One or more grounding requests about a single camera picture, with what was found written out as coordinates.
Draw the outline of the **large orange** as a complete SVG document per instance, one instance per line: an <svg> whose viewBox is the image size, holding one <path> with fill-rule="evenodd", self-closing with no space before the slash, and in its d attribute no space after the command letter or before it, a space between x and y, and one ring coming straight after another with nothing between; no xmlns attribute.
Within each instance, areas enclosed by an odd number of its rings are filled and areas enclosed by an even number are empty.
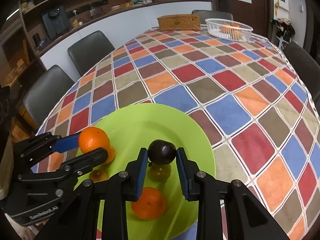
<svg viewBox="0 0 320 240"><path fill-rule="evenodd" d="M80 133L78 144L82 153L88 153L97 148L108 150L110 148L110 139L102 129L88 127Z"/></svg>

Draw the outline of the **dark plum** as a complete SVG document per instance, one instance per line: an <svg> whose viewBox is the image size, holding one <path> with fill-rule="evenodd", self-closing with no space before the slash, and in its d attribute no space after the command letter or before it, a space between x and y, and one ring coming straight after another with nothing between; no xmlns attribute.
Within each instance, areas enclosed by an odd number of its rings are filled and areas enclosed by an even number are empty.
<svg viewBox="0 0 320 240"><path fill-rule="evenodd" d="M154 140L148 147L148 158L156 165L169 165L176 157L176 147L164 140Z"/></svg>

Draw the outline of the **dark chair near left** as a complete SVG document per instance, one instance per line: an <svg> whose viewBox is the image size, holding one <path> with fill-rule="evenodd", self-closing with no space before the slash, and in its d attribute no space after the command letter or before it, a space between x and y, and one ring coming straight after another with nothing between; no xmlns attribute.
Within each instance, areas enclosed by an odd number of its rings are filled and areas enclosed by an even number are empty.
<svg viewBox="0 0 320 240"><path fill-rule="evenodd" d="M28 90L23 104L38 127L73 84L58 65L53 65Z"/></svg>

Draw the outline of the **dark chair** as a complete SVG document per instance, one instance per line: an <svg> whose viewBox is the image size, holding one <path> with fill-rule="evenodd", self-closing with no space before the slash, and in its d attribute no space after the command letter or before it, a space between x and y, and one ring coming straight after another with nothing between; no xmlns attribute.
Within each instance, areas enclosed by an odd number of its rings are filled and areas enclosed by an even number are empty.
<svg viewBox="0 0 320 240"><path fill-rule="evenodd" d="M58 65L53 65L28 90L23 104L38 127L73 84Z"/></svg>
<svg viewBox="0 0 320 240"><path fill-rule="evenodd" d="M114 46L98 30L70 46L67 51L79 74L83 76L91 67L114 51Z"/></svg>
<svg viewBox="0 0 320 240"><path fill-rule="evenodd" d="M311 93L312 99L319 99L319 65L296 42L290 42L283 50L288 61L293 66L300 79Z"/></svg>

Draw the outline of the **checkered colourful tablecloth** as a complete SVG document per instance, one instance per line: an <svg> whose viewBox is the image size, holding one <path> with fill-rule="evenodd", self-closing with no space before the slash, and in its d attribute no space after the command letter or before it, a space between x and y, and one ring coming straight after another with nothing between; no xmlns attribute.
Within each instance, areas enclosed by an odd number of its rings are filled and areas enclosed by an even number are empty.
<svg viewBox="0 0 320 240"><path fill-rule="evenodd" d="M319 114L266 38L148 30L82 77L39 133L67 136L145 102L193 118L211 143L217 179L245 182L291 239L311 229L319 215Z"/></svg>

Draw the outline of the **black coffee machine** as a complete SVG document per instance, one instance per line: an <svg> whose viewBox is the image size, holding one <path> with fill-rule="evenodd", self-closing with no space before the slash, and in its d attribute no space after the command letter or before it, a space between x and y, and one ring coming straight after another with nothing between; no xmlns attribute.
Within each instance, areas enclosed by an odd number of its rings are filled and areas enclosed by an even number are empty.
<svg viewBox="0 0 320 240"><path fill-rule="evenodd" d="M71 29L71 23L63 6L56 7L42 14L45 29L51 40Z"/></svg>

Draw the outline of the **dark chair right side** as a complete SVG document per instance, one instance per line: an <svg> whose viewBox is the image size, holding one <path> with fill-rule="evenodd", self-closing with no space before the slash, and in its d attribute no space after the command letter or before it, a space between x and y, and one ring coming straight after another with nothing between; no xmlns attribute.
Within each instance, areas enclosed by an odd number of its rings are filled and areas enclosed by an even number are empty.
<svg viewBox="0 0 320 240"><path fill-rule="evenodd" d="M290 42L283 50L288 61L293 66L300 79L311 93L312 99L319 99L319 65L296 42Z"/></svg>

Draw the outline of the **dark chair far end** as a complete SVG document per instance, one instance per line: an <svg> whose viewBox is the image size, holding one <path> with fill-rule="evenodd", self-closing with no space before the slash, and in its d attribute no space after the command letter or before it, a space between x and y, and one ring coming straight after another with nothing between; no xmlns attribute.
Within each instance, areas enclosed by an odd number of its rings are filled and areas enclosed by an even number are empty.
<svg viewBox="0 0 320 240"><path fill-rule="evenodd" d="M193 10L192 14L197 14L200 16L201 24L206 24L206 19L209 19L209 18L233 20L233 15L228 12L212 11L212 10Z"/></svg>

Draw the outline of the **white plastic basket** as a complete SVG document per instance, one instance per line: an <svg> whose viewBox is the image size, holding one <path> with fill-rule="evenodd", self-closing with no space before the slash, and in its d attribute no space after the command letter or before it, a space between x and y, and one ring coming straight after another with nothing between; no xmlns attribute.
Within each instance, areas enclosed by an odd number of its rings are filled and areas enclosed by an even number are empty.
<svg viewBox="0 0 320 240"><path fill-rule="evenodd" d="M249 25L219 18L206 19L208 33L212 36L235 42L247 42L253 28Z"/></svg>

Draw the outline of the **oranges in basket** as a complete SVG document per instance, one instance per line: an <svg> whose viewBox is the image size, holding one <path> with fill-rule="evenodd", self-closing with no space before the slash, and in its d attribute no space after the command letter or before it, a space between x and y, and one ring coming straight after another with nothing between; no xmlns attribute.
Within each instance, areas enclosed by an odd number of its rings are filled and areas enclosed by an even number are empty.
<svg viewBox="0 0 320 240"><path fill-rule="evenodd" d="M242 30L237 23L224 23L220 29L222 33L230 35L232 40L240 41L242 38Z"/></svg>

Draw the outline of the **brown wooden door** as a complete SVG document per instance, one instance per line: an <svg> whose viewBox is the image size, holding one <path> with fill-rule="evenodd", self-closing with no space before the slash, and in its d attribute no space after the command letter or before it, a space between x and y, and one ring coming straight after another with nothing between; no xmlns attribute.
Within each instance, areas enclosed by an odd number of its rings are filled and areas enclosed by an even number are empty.
<svg viewBox="0 0 320 240"><path fill-rule="evenodd" d="M233 15L233 20L249 25L253 33L272 36L272 0L214 0L215 9Z"/></svg>

